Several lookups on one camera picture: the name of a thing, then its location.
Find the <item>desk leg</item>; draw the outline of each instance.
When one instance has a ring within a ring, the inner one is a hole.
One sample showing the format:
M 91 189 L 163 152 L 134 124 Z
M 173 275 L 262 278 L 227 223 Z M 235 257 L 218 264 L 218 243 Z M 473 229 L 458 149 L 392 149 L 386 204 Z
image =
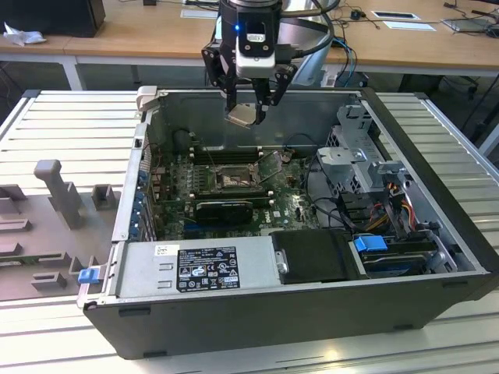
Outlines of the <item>desk leg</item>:
M 496 145 L 499 144 L 499 124 L 496 125 L 490 135 L 483 141 L 478 149 L 483 156 L 488 156 L 494 150 Z
M 85 81 L 80 71 L 80 67 L 76 63 L 76 59 L 73 56 L 66 56 L 65 60 L 61 62 L 64 68 L 65 76 L 68 79 L 69 86 L 73 91 L 86 90 Z
M 132 69 L 133 85 L 136 88 L 139 88 L 140 84 L 142 83 L 142 81 L 140 80 L 140 75 L 139 75 L 139 67 L 137 65 L 131 65 L 130 68 Z

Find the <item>warning label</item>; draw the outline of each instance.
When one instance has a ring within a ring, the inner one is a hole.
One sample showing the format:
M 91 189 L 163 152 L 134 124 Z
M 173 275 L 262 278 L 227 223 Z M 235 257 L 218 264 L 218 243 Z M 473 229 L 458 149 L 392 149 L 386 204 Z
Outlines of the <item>warning label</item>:
M 181 249 L 177 258 L 180 292 L 240 287 L 235 247 Z

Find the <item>aluminum profile table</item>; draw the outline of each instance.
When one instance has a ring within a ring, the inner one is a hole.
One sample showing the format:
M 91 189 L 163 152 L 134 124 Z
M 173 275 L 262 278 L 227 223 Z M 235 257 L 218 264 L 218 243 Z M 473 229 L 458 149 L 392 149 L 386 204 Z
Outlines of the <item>aluminum profile table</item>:
M 381 93 L 380 99 L 440 176 L 465 212 L 499 249 L 499 173 L 428 99 L 412 93 Z M 392 158 L 394 149 L 382 136 Z
M 81 95 L 76 101 L 71 93 L 42 92 L 41 96 L 45 95 L 46 100 L 61 100 L 59 103 L 88 102 L 87 97 Z M 120 98 L 125 95 L 131 97 L 133 93 L 124 93 Z M 499 201 L 496 182 L 499 178 L 494 167 L 429 100 L 399 93 L 380 94 L 380 98 L 497 248 L 499 210 L 494 206 Z M 128 115 L 131 118 L 121 119 L 133 119 L 135 114 L 130 110 Z M 68 128 L 73 120 L 76 119 L 67 118 Z M 64 128 L 63 122 L 56 123 Z M 98 124 L 97 119 L 92 118 L 86 118 L 83 123 L 84 129 Z M 0 303 L 0 352 L 0 372 L 9 374 L 83 373 L 92 368 L 99 372 L 164 374 L 492 373 L 499 367 L 499 293 L 493 291 L 478 302 L 455 305 L 422 330 L 133 362 L 117 356 L 76 307 L 76 297 L 32 299 Z
M 41 91 L 22 97 L 0 127 L 0 185 L 48 193 L 33 175 L 40 159 L 62 162 L 78 192 L 96 184 L 121 191 L 140 113 L 135 91 Z

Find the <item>computer case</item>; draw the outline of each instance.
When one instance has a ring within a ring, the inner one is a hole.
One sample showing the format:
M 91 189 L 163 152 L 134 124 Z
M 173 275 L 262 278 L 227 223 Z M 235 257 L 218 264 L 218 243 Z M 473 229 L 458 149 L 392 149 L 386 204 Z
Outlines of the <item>computer case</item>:
M 93 37 L 104 22 L 102 0 L 6 0 L 0 2 L 0 20 L 24 31 L 43 35 Z

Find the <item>robotic arm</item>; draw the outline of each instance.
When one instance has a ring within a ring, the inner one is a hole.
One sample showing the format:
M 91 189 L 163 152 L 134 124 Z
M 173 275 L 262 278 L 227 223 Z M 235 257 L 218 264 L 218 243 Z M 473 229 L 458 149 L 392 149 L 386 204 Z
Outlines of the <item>robotic arm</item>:
M 334 30 L 327 12 L 338 6 L 339 0 L 324 8 L 318 0 L 312 3 L 317 10 L 285 12 L 282 0 L 220 0 L 221 43 L 213 39 L 202 54 L 211 84 L 226 97 L 229 121 L 244 127 L 260 124 L 292 82 L 298 70 L 292 60 L 331 46 Z M 323 16 L 329 27 L 326 40 L 305 51 L 278 44 L 281 19 L 308 16 Z M 277 88 L 271 91 L 269 78 L 273 75 Z M 236 86 L 249 83 L 257 97 L 254 109 L 237 104 Z

